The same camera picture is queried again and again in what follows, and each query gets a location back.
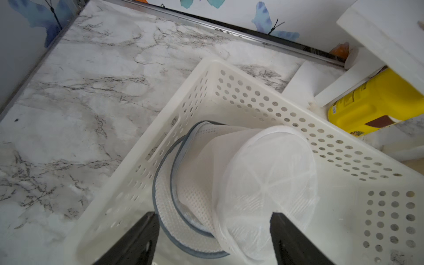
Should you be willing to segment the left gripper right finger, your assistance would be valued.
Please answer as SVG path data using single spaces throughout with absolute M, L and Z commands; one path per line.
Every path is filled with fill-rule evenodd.
M 278 265 L 332 265 L 284 214 L 273 213 L 270 233 Z

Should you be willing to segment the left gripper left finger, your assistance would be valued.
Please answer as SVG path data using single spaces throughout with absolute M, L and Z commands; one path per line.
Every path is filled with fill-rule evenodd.
M 152 265 L 159 232 L 158 215 L 148 212 L 95 264 Z

